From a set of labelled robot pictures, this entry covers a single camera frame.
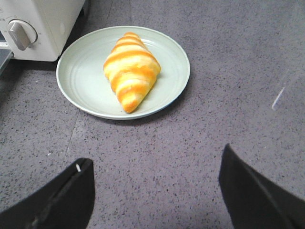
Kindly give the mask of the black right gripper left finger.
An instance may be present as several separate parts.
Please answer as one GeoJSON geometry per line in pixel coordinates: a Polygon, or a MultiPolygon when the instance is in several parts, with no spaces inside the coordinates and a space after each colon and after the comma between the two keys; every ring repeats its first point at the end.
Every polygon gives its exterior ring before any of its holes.
{"type": "Polygon", "coordinates": [[[93,161],[79,158],[41,189],[1,212],[2,229],[85,229],[95,202],[93,161]]]}

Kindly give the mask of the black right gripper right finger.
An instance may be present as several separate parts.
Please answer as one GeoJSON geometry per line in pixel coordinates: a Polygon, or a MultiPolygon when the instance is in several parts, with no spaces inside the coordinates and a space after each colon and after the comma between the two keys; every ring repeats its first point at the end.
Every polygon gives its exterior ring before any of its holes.
{"type": "Polygon", "coordinates": [[[279,187],[224,147],[219,184],[236,229],[303,229],[304,200],[279,187]]]}

